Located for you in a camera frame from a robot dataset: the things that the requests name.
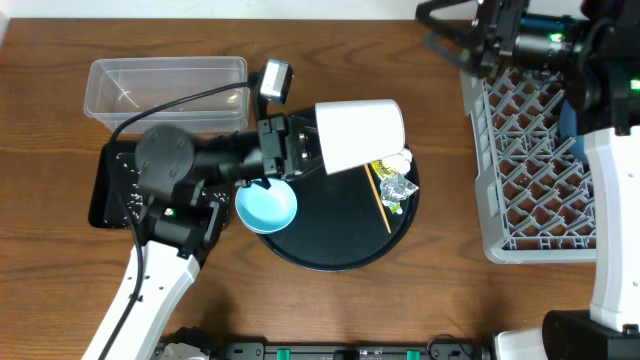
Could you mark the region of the dark blue plate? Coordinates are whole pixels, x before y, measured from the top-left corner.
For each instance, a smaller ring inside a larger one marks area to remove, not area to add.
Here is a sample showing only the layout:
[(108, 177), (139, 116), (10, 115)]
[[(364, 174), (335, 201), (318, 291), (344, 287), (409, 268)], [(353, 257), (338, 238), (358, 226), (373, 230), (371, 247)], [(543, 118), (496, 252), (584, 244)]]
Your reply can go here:
[(559, 132), (563, 141), (574, 140), (574, 143), (569, 147), (571, 155), (582, 164), (587, 164), (588, 158), (584, 150), (584, 136), (578, 134), (576, 112), (567, 100), (563, 102), (561, 107)]

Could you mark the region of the pink cup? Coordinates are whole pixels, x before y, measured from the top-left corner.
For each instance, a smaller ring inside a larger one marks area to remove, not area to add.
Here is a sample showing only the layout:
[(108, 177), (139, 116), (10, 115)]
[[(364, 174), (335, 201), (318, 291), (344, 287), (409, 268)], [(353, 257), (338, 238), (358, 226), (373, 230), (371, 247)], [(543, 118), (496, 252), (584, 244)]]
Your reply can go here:
[(392, 99), (316, 103), (315, 116), (328, 175), (394, 155), (405, 146), (402, 112)]

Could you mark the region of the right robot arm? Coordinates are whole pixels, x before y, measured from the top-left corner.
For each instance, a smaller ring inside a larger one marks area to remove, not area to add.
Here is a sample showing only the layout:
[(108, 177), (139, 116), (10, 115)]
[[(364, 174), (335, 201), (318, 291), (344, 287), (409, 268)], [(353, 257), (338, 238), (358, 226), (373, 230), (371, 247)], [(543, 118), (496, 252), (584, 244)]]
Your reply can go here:
[(593, 176), (596, 276), (584, 311), (554, 310), (538, 329), (505, 331), (485, 359), (635, 359), (639, 355), (639, 5), (585, 1), (582, 18), (529, 12), (525, 1), (482, 0), (473, 23), (418, 5), (426, 45), (476, 77), (506, 67), (558, 73)]

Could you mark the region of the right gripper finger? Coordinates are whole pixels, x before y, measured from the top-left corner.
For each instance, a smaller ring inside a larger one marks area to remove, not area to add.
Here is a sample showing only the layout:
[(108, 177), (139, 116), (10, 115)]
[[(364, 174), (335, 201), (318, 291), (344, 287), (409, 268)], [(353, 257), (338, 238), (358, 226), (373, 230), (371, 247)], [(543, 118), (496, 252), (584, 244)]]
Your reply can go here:
[(431, 0), (417, 5), (415, 19), (434, 34), (464, 38), (476, 28), (478, 3), (471, 0)]
[(461, 51), (454, 52), (453, 50), (449, 50), (444, 45), (442, 45), (441, 40), (441, 36), (435, 33), (428, 33), (424, 37), (423, 42), (429, 50), (447, 60), (451, 65), (454, 65), (461, 70), (475, 69), (471, 53), (467, 49), (462, 49)]

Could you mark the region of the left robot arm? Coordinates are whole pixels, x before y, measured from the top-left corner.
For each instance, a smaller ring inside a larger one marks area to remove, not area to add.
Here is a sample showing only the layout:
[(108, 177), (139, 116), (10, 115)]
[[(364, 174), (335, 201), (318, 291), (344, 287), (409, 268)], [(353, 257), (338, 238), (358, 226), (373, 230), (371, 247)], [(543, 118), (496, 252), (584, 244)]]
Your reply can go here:
[(134, 149), (141, 209), (129, 208), (114, 145), (105, 147), (109, 185), (132, 231), (125, 276), (84, 353), (87, 359), (149, 359), (169, 318), (215, 247), (235, 185), (272, 187), (321, 163), (313, 111), (271, 116), (253, 131), (210, 140), (155, 126)]

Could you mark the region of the white light-blue bowl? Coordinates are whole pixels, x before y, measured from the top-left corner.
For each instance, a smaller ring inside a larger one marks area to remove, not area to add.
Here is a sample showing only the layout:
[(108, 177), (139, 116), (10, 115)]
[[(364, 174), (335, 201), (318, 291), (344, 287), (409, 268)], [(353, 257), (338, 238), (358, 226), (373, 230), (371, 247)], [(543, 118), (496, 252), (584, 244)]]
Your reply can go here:
[(266, 235), (286, 228), (295, 218), (298, 200), (288, 182), (269, 180), (265, 189), (252, 183), (240, 187), (235, 196), (235, 208), (241, 222), (250, 231)]

